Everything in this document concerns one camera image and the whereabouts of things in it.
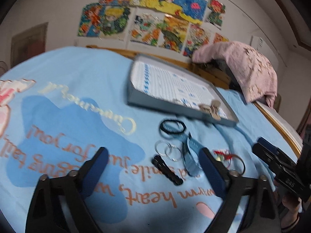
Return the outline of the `person's right hand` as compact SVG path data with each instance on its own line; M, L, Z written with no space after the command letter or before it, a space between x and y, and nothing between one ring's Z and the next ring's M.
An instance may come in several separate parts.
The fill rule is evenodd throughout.
M285 195L283 196L282 204L288 209L288 212L281 219L281 231L289 232L299 222L298 213L301 206L301 199Z

